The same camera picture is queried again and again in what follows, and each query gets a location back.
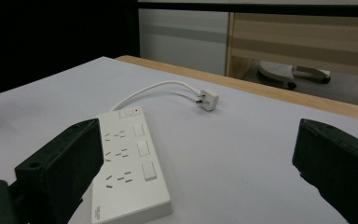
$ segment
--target white plug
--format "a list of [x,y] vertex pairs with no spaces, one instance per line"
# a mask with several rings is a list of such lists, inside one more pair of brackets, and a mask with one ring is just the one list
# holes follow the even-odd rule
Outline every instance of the white plug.
[[216,108],[219,95],[211,90],[202,90],[200,92],[197,104],[201,105],[204,109],[211,111]]

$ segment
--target white power strip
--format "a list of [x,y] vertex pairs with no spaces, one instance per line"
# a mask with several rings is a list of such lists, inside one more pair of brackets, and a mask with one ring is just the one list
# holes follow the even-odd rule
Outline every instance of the white power strip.
[[171,197],[142,108],[97,118],[104,164],[92,182],[91,222],[136,224],[171,214]]

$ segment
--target white table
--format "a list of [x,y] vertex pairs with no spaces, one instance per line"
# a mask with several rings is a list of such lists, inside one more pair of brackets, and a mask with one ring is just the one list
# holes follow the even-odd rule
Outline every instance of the white table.
[[[358,119],[108,58],[0,94],[0,179],[74,123],[164,80],[220,94],[206,112],[181,86],[134,98],[141,105],[172,196],[151,223],[346,223],[292,165],[300,119],[358,137]],[[90,189],[70,223],[90,223]]]

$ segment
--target power strip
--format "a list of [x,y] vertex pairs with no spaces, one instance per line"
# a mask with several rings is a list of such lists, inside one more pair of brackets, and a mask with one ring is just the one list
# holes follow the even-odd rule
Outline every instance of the power strip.
[[97,118],[104,164],[92,182],[91,222],[137,224],[171,214],[171,197],[142,108]]

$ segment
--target white cord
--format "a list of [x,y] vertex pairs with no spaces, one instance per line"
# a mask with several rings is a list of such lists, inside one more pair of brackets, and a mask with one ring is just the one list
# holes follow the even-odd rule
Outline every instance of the white cord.
[[194,93],[196,93],[197,96],[200,96],[200,91],[198,91],[198,90],[192,88],[191,86],[185,84],[184,82],[180,82],[180,81],[163,81],[163,82],[156,83],[156,84],[154,84],[154,85],[151,85],[151,86],[149,86],[149,87],[146,87],[146,88],[144,88],[144,89],[142,89],[142,90],[140,90],[140,91],[137,91],[137,92],[131,94],[130,96],[128,96],[128,97],[125,98],[124,100],[122,100],[122,101],[120,101],[119,103],[117,103],[116,105],[114,105],[114,106],[112,107],[112,109],[110,109],[110,111],[118,110],[122,105],[124,105],[127,101],[129,101],[130,98],[132,98],[132,97],[134,97],[134,96],[136,96],[136,95],[139,95],[140,93],[142,93],[142,92],[144,92],[144,91],[148,91],[148,90],[153,89],[153,88],[155,88],[155,87],[157,87],[157,86],[166,85],[166,84],[178,84],[178,85],[182,85],[182,86],[184,86],[184,87],[190,89],[190,90],[193,91]]

